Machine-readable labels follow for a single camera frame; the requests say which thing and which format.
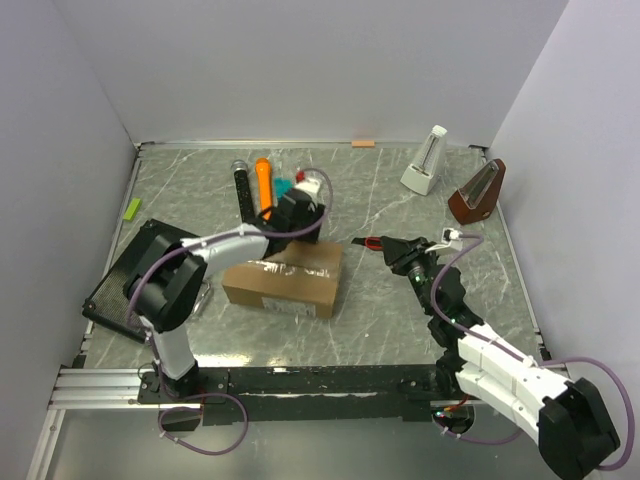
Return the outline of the brown cardboard express box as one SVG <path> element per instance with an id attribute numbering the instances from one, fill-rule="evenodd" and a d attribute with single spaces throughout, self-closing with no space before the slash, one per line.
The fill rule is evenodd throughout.
<path id="1" fill-rule="evenodd" d="M 222 287 L 230 303 L 311 318 L 333 316 L 343 246 L 292 242 L 264 260 L 227 269 Z"/>

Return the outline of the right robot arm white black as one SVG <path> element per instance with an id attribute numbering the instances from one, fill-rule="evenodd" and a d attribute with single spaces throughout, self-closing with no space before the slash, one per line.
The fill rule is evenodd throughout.
<path id="1" fill-rule="evenodd" d="M 583 479 L 621 445 L 597 387 L 549 370 L 506 342 L 465 303 L 460 271 L 441 255 L 468 252 L 466 234 L 446 229 L 441 241 L 382 236 L 371 243 L 391 272 L 407 278 L 428 328 L 445 350 L 441 394 L 475 397 L 526 433 L 561 479 Z"/>

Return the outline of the red black utility knife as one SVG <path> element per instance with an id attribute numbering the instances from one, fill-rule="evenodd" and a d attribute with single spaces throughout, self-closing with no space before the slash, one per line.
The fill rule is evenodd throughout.
<path id="1" fill-rule="evenodd" d="M 368 237 L 355 237 L 351 240 L 353 245 L 363 246 L 372 251 L 382 251 L 383 245 L 382 241 L 379 237 L 368 236 Z"/>

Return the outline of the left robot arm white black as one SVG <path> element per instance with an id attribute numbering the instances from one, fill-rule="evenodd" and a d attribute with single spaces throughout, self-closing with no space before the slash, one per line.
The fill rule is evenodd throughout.
<path id="1" fill-rule="evenodd" d="M 203 281 L 212 274 L 282 252 L 295 240 L 315 243 L 330 207 L 298 188 L 247 223 L 209 237 L 159 235 L 123 286 L 127 313 L 146 331 L 161 388 L 184 402 L 198 388 L 199 366 L 188 339 Z"/>

